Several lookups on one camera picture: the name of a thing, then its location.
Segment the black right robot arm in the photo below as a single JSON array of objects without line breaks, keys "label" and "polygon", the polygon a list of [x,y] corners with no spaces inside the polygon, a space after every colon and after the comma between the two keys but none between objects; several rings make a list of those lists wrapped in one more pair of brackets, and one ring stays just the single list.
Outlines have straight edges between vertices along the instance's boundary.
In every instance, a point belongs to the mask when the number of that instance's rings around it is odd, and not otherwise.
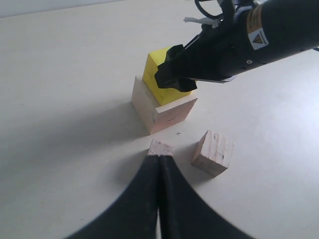
[{"label": "black right robot arm", "polygon": [[211,15],[195,2],[203,18],[200,34],[170,48],[155,73],[157,86],[180,92],[197,81],[226,83],[236,75],[319,45],[316,0],[220,0]]}]

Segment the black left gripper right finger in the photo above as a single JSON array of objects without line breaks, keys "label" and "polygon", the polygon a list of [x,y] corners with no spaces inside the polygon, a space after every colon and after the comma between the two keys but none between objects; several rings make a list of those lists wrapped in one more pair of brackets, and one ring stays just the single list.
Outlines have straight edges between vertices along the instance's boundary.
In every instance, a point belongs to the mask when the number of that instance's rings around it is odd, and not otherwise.
[{"label": "black left gripper right finger", "polygon": [[159,157],[159,219],[163,239],[250,239],[195,192],[171,156]]}]

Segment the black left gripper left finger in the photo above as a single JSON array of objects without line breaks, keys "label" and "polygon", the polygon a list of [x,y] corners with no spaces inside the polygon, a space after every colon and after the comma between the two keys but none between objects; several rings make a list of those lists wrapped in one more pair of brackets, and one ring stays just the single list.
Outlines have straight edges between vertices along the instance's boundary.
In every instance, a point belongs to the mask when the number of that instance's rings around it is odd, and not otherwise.
[{"label": "black left gripper left finger", "polygon": [[100,216],[70,239],[155,239],[159,157],[146,156],[136,175]]}]

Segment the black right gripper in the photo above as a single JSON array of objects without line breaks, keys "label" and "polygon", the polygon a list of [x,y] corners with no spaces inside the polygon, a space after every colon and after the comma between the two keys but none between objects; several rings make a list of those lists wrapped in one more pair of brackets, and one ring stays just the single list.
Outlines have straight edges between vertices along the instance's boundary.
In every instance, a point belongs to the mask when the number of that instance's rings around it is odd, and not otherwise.
[{"label": "black right gripper", "polygon": [[195,80],[222,82],[251,70],[247,15],[225,18],[217,28],[200,26],[201,32],[188,44],[167,50],[155,73],[160,89],[174,88],[187,93],[197,89]]}]

